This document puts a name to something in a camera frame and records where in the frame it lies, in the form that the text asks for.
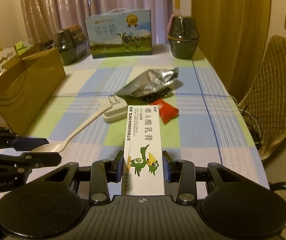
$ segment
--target cow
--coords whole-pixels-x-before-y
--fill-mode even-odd
[[[121,37],[122,45],[125,46],[127,52],[129,52],[130,44],[135,46],[135,51],[140,47],[139,36],[126,35],[126,33],[117,33],[117,35]]]

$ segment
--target quilted chair cover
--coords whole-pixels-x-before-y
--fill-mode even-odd
[[[286,137],[286,38],[274,35],[249,92],[238,104],[256,116],[262,127],[262,160]]]

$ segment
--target yellow beak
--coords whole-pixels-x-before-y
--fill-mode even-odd
[[[153,162],[156,161],[155,156],[152,153],[148,153],[148,159],[146,161],[147,165],[152,165]]]

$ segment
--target tablecloth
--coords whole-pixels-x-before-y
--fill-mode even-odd
[[[46,103],[29,135],[63,141],[92,112],[99,99],[113,95],[127,82],[149,68],[179,68],[174,95],[166,102],[179,109],[179,116],[161,124],[163,150],[176,159],[196,166],[221,163],[239,174],[268,187],[263,165],[252,137],[233,99],[213,67],[200,51],[193,60],[174,58],[168,45],[154,46],[152,56],[93,59],[65,66],[67,78]],[[106,124],[99,117],[78,134],[61,153],[61,165],[74,161],[80,166],[99,159],[113,159],[124,148],[126,119]],[[19,155],[14,149],[0,150]],[[35,169],[29,180],[54,168]],[[120,194],[120,183],[109,183],[110,194]],[[197,184],[198,198],[206,196],[204,185]]]

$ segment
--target white spoon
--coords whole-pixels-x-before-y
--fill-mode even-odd
[[[94,120],[96,120],[99,116],[104,114],[107,110],[110,110],[112,108],[112,104],[107,104],[102,107],[100,107],[96,112],[94,112],[88,119],[84,121],[78,128],[75,129],[63,142],[60,143],[49,143],[44,144],[39,147],[36,147],[30,152],[58,152],[60,153],[63,151],[67,144],[72,140],[75,135],[77,135],[79,132],[81,132],[85,127],[87,127],[89,124],[91,124]]]

